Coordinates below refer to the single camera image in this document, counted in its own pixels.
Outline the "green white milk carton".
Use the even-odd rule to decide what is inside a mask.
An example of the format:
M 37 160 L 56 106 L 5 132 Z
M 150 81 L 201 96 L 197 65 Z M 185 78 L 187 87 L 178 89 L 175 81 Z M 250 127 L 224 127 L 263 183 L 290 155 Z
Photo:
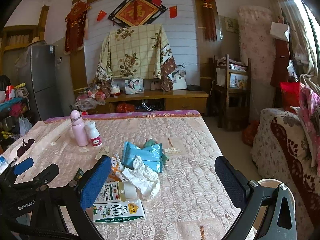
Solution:
M 93 222 L 97 223 L 125 223 L 145 219 L 145 212 L 140 199 L 94 204 L 92 210 Z

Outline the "pink covered standing appliance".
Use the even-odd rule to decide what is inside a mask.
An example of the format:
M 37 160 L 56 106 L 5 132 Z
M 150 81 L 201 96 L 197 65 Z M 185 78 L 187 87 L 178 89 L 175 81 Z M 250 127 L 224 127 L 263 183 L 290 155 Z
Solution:
M 240 59 L 251 62 L 251 98 L 249 119 L 260 120 L 260 113 L 271 108 L 275 88 L 270 85 L 276 47 L 270 35 L 271 10 L 258 6 L 238 8 Z

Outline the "grey refrigerator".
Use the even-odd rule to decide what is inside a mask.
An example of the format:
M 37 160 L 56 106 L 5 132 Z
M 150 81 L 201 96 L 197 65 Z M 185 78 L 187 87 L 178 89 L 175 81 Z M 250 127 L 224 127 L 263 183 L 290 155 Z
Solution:
M 29 92 L 30 110 L 35 120 L 63 115 L 56 86 L 55 47 L 44 41 L 29 45 L 16 62 L 20 83 Z

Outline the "white tissue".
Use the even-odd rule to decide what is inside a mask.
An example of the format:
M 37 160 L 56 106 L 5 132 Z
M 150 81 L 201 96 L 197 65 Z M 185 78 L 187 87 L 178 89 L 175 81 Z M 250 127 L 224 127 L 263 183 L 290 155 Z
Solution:
M 123 176 L 139 191 L 145 200 L 156 197 L 160 191 L 161 182 L 158 174 L 145 165 L 140 156 L 135 156 L 133 169 L 124 168 Z

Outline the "white pill bottle red label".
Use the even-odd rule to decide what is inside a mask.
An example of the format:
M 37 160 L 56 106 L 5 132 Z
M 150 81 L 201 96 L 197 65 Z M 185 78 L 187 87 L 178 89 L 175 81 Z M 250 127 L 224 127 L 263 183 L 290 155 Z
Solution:
M 99 147 L 102 145 L 102 140 L 100 137 L 100 133 L 96 128 L 96 124 L 94 121 L 88 121 L 85 126 L 86 133 L 88 138 L 91 141 L 93 147 Z

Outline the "blue plastic wrapper pack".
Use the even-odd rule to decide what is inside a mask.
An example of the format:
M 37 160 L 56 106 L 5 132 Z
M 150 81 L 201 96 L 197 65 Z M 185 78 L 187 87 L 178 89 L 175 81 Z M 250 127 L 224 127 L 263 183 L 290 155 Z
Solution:
M 163 148 L 162 144 L 154 144 L 145 148 L 126 141 L 124 142 L 124 150 L 122 155 L 122 164 L 130 169 L 133 169 L 133 161 L 136 157 L 140 157 L 145 165 L 148 165 L 157 173 L 163 172 Z

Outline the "wooden tv cabinet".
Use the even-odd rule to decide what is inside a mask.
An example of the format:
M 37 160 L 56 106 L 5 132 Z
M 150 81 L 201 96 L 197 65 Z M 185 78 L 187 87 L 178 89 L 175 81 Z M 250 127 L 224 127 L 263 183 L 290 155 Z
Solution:
M 196 110 L 201 114 L 207 111 L 207 99 L 209 95 L 204 91 L 173 90 L 165 92 L 162 90 L 144 90 L 140 94 L 120 94 L 117 98 L 109 97 L 105 100 L 105 105 L 98 105 L 94 109 L 88 110 L 89 114 L 116 113 L 119 103 L 131 103 L 141 105 L 143 101 L 160 101 L 161 111 L 175 110 Z

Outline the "green cloth rag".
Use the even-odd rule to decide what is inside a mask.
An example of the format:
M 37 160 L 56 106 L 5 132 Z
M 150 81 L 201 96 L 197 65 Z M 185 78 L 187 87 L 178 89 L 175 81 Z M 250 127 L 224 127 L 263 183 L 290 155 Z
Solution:
M 147 142 L 143 145 L 143 148 L 146 148 L 146 147 L 149 147 L 149 146 L 153 146 L 157 144 L 156 141 L 154 141 L 153 139 L 149 139 L 147 140 Z M 163 155 L 162 155 L 162 161 L 163 163 L 165 164 L 167 161 L 169 160 L 169 158 L 164 154 L 163 152 Z

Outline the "red chinese knot right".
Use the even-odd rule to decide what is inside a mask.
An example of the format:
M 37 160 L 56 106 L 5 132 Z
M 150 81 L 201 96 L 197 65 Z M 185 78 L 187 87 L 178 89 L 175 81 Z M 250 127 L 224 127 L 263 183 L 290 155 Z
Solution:
M 217 40 L 214 5 L 216 0 L 202 1 L 201 16 L 204 39 L 215 42 Z

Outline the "wooden chair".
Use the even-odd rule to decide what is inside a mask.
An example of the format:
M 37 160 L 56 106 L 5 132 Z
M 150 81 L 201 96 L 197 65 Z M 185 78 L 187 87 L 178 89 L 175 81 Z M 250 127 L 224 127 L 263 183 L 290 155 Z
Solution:
M 214 97 L 217 126 L 238 131 L 247 127 L 251 95 L 251 61 L 234 61 L 228 54 L 213 60 L 214 79 L 210 95 Z

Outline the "small white drink carton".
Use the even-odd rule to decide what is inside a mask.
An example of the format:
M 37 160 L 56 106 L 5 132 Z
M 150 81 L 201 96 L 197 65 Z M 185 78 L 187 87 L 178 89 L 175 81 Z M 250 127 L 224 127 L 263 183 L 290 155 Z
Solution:
M 103 185 L 94 203 L 117 203 L 136 198 L 138 196 L 135 186 L 129 182 L 114 181 Z

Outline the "red chinese knot left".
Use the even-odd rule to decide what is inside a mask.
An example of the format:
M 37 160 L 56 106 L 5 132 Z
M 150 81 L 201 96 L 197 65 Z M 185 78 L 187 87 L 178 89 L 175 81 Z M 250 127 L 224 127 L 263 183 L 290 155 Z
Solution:
M 65 18 L 65 54 L 80 51 L 84 46 L 87 12 L 91 7 L 88 3 L 78 1 Z

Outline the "pink floral blanket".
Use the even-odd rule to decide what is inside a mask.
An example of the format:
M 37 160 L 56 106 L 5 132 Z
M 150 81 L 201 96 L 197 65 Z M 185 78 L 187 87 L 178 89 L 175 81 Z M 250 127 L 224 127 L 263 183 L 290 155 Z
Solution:
M 319 95 L 300 84 L 299 106 L 291 106 L 291 109 L 298 115 L 303 126 L 311 153 L 311 167 L 316 168 L 319 177 Z

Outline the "orange white snack bag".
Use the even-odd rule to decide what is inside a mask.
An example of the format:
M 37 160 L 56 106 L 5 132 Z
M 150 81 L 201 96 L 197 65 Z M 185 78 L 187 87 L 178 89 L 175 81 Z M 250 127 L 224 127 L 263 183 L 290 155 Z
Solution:
M 107 183 L 114 181 L 128 182 L 127 178 L 123 175 L 124 166 L 120 161 L 118 154 L 111 157 L 111 170 L 106 180 Z

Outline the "wedding photo frame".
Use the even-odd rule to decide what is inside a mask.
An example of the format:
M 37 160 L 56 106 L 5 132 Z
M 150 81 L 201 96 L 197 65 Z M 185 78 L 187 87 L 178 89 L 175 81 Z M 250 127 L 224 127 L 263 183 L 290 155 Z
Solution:
M 185 90 L 187 88 L 186 73 L 184 68 L 176 68 L 168 75 L 172 82 L 173 90 Z

